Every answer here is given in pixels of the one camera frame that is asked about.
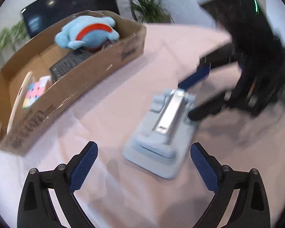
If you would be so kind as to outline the cream clear phone case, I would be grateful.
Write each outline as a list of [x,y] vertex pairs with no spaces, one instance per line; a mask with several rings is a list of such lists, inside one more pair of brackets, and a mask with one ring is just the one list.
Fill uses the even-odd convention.
[[14,105],[13,105],[13,108],[12,108],[12,111],[11,111],[11,115],[9,117],[9,123],[7,125],[7,133],[9,133],[12,129],[12,126],[13,126],[13,123],[15,121],[15,117],[16,115],[19,115],[22,113],[22,105],[23,105],[23,102],[24,102],[24,99],[25,99],[25,96],[26,96],[26,93],[27,93],[27,90],[28,90],[28,87],[30,84],[32,84],[33,82],[35,81],[35,77],[33,75],[33,72],[32,71],[29,71],[22,84],[21,84],[21,87],[18,91],[18,94],[16,96],[16,99],[15,99],[15,102],[14,102]]

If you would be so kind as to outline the white folding phone stand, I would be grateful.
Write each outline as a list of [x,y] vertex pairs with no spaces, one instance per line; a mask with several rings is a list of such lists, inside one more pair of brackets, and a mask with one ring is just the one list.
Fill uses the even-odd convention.
[[196,96],[170,89],[153,97],[149,111],[124,146],[124,157],[164,179],[173,179],[189,150],[197,124],[187,117]]

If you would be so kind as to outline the green potted plant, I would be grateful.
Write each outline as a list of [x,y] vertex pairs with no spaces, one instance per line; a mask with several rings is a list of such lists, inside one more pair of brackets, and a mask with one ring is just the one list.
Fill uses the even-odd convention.
[[28,32],[24,20],[20,20],[11,28],[5,27],[0,32],[0,55],[8,46],[16,52],[16,48],[26,39],[28,39]]

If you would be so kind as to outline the brown cardboard box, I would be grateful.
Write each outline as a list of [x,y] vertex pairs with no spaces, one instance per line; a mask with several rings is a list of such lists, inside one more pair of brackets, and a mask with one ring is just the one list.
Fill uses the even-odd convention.
[[50,67],[68,54],[54,37],[75,15],[53,24],[29,40],[0,70],[0,150],[24,155],[55,120],[102,80],[143,54],[147,29],[111,11],[83,11],[83,15],[112,17],[120,40],[96,52],[55,82],[8,128],[12,107],[28,72],[35,78],[50,74]]

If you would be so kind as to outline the pastel rubik's cube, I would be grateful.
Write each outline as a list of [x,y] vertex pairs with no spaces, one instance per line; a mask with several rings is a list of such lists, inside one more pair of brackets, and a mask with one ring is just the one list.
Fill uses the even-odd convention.
[[43,76],[37,82],[34,82],[29,85],[28,90],[25,95],[24,103],[22,105],[23,109],[28,109],[32,104],[38,100],[51,86],[52,86],[52,77]]

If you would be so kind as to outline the light blue plush toy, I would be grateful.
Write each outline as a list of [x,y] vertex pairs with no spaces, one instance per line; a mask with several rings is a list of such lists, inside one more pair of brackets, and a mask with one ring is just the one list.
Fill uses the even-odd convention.
[[112,17],[82,15],[63,26],[55,35],[54,42],[61,48],[76,50],[84,47],[95,51],[106,41],[119,40],[115,25]]

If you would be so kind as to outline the black tv screen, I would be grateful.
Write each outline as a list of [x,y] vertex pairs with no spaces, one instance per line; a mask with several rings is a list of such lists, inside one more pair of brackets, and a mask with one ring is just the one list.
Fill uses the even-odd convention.
[[36,0],[21,13],[30,38],[66,17],[85,10],[120,14],[116,0]]

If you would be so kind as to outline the tall leafy plant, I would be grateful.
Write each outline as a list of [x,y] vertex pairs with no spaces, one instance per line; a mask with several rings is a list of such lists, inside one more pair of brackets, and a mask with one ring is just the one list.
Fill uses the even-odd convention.
[[173,23],[173,18],[162,0],[129,0],[130,12],[135,22]]

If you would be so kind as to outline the black flat box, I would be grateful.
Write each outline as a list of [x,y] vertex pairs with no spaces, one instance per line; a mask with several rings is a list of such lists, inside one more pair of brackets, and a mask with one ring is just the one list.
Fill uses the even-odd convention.
[[80,65],[82,62],[92,57],[93,53],[83,48],[76,49],[68,53],[61,60],[52,65],[49,70],[55,82],[59,81],[68,72]]

